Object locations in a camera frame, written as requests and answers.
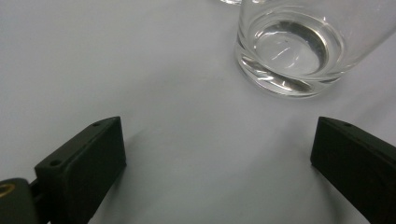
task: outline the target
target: black object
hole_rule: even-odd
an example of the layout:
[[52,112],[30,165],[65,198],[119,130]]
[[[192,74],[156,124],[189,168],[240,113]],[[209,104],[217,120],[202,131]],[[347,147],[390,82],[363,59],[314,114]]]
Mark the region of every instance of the black object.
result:
[[120,118],[88,126],[35,167],[0,182],[0,224],[86,224],[125,167]]
[[321,117],[311,161],[371,223],[396,223],[396,147]]

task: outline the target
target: transparent drinking glass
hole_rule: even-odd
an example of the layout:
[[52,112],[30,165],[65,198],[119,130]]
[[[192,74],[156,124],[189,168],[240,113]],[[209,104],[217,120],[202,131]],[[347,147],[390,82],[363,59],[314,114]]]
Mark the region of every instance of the transparent drinking glass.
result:
[[396,31],[395,11],[396,0],[244,0],[235,56],[261,88],[314,96]]
[[241,5],[242,0],[220,0],[220,1],[228,4]]

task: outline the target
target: screw hole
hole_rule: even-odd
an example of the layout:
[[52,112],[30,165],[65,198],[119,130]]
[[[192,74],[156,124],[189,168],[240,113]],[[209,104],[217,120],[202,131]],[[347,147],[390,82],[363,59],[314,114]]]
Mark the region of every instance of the screw hole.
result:
[[61,163],[62,163],[61,161],[56,160],[56,161],[52,161],[49,165],[50,166],[57,166],[57,165],[59,165]]
[[0,198],[8,195],[12,190],[15,189],[14,184],[4,184],[0,186]]

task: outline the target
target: gray surface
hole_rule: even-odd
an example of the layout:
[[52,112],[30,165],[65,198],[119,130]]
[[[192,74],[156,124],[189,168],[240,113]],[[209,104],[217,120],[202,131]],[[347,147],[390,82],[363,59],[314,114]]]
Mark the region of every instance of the gray surface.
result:
[[396,36],[325,94],[265,94],[219,0],[0,0],[0,179],[120,115],[129,166],[92,224],[367,221],[311,166],[318,116],[396,145]]

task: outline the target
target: tabletop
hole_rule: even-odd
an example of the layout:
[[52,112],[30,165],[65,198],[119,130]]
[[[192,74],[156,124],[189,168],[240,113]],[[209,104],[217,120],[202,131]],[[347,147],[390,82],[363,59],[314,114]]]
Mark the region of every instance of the tabletop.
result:
[[396,145],[396,35],[318,97],[267,94],[220,0],[0,0],[0,179],[120,116],[128,166],[91,224],[368,221],[310,163],[319,116]]

